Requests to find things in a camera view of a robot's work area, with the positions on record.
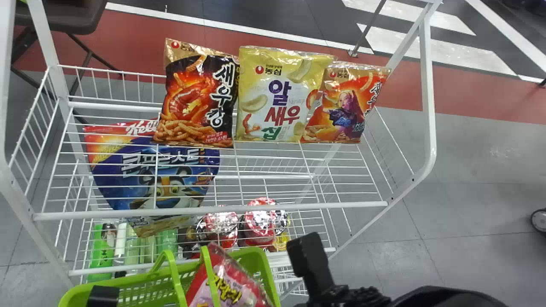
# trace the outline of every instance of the basket handle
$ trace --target basket handle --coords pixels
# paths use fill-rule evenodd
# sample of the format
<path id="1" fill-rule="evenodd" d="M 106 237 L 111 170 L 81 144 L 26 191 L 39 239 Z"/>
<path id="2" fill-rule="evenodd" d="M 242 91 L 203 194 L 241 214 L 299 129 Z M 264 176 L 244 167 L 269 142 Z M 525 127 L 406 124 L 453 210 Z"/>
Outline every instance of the basket handle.
<path id="1" fill-rule="evenodd" d="M 180 283 L 180 277 L 178 276 L 178 268 L 176 267 L 176 261 L 173 252 L 169 250 L 164 250 L 159 254 L 159 257 L 157 258 L 152 269 L 148 272 L 148 279 L 154 279 L 154 277 L 157 275 L 157 271 L 161 268 L 161 265 L 165 261 L 169 262 L 171 279 L 173 280 L 174 291 L 176 293 L 176 296 L 178 297 L 178 303 L 180 307 L 188 307 L 188 303 L 186 302 L 186 296 L 184 295 L 184 290 L 182 289 L 182 284 Z"/>
<path id="2" fill-rule="evenodd" d="M 214 307 L 220 307 L 220 299 L 218 298 L 218 287 L 214 283 L 214 271 L 212 270 L 212 262 L 210 261 L 209 249 L 206 246 L 201 246 L 201 262 L 205 263 L 206 276 L 209 281 L 210 294 Z"/>

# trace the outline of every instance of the orange snack bag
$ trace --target orange snack bag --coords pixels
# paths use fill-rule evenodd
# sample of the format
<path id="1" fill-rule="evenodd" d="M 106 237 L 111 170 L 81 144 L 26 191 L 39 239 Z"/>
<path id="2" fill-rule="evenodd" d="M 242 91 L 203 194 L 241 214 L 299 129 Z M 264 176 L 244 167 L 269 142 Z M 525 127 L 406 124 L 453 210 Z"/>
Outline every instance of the orange snack bag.
<path id="1" fill-rule="evenodd" d="M 300 141 L 359 143 L 364 117 L 375 105 L 390 71 L 381 66 L 332 62 L 324 71 L 322 103 L 314 110 Z"/>
<path id="2" fill-rule="evenodd" d="M 195 147 L 233 147 L 238 96 L 236 56 L 165 39 L 167 94 L 153 141 Z"/>

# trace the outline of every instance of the cartoon tiger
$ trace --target cartoon tiger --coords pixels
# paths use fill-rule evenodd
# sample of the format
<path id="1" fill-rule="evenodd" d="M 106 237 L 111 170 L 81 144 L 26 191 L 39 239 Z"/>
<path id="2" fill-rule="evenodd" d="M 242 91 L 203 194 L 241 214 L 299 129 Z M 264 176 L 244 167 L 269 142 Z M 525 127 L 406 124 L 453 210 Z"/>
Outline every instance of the cartoon tiger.
<path id="1" fill-rule="evenodd" d="M 129 204 L 131 209 L 154 209 L 153 194 L 156 193 L 157 208 L 192 208 L 198 207 L 204 196 L 184 185 L 184 178 L 192 175 L 192 169 L 187 166 L 179 167 L 174 175 L 157 176 L 157 189 L 155 188 L 156 178 L 151 171 L 146 170 L 139 176 L 139 182 L 147 185 L 148 190 L 143 198 L 137 198 Z M 153 216 L 154 221 L 171 217 L 170 215 Z"/>

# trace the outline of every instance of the white wire shopping cart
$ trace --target white wire shopping cart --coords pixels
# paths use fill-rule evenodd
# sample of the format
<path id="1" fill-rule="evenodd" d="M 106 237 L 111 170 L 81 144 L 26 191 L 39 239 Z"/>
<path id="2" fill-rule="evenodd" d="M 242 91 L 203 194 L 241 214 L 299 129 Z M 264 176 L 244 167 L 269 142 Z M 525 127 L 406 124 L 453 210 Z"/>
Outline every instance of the white wire shopping cart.
<path id="1" fill-rule="evenodd" d="M 440 0 L 426 1 L 421 15 L 392 55 L 387 66 L 396 68 L 410 45 L 420 36 L 420 62 L 425 122 L 424 165 L 413 170 L 377 108 L 366 117 L 361 144 L 298 144 L 236 142 L 221 151 L 221 168 L 199 208 L 143 209 L 141 216 L 173 214 L 205 215 L 209 212 L 246 211 L 251 199 L 267 196 L 289 213 L 291 238 L 316 231 L 329 258 L 368 229 L 397 204 L 431 171 L 436 159 L 436 131 L 430 55 L 432 13 Z M 76 117 L 95 125 L 156 117 L 161 110 L 163 75 L 116 72 L 105 69 L 60 65 L 40 0 L 28 0 L 40 45 L 48 66 L 41 80 L 13 154 L 5 156 L 5 129 L 0 133 L 0 191 L 36 242 L 40 251 L 72 286 L 70 277 L 91 273 L 149 268 L 153 263 L 89 268 L 93 225 L 119 221 L 134 215 L 130 210 L 111 210 L 98 191 L 90 171 L 82 130 Z M 0 23 L 3 42 L 0 64 L 2 93 L 0 127 L 6 127 L 9 63 L 15 1 L 6 1 Z M 69 96 L 67 79 L 77 76 L 79 90 Z M 77 108 L 80 115 L 74 115 Z M 54 121 L 62 115 L 61 139 L 56 152 L 47 194 L 40 209 L 29 202 L 37 181 L 44 149 L 55 134 Z M 349 210 L 378 207 L 363 226 L 355 229 Z M 281 299 L 306 294 L 302 281 L 290 267 L 286 252 L 268 254 Z"/>

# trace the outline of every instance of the green plastic basket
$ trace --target green plastic basket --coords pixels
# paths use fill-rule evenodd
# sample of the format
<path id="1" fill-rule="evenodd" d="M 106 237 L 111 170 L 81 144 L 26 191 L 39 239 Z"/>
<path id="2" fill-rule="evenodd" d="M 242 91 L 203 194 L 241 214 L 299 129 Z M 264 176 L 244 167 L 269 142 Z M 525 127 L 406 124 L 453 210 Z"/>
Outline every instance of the green plastic basket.
<path id="1" fill-rule="evenodd" d="M 259 278 L 269 299 L 275 307 L 281 307 L 265 252 L 258 247 L 246 247 L 229 254 L 249 274 L 259 274 Z M 168 261 L 169 265 L 161 268 L 164 261 Z M 220 307 L 218 289 L 214 283 L 214 272 L 212 271 L 209 250 L 206 246 L 201 247 L 201 258 L 199 261 L 177 265 L 173 253 L 165 250 L 159 255 L 152 269 L 146 274 L 75 286 L 63 295 L 58 306 L 85 307 L 91 293 L 91 288 L 94 285 L 98 285 L 120 288 L 118 307 L 158 307 L 165 304 L 178 304 L 180 307 L 187 307 L 188 304 L 184 291 L 188 289 L 193 280 L 194 273 L 202 263 L 205 263 L 214 306 Z"/>

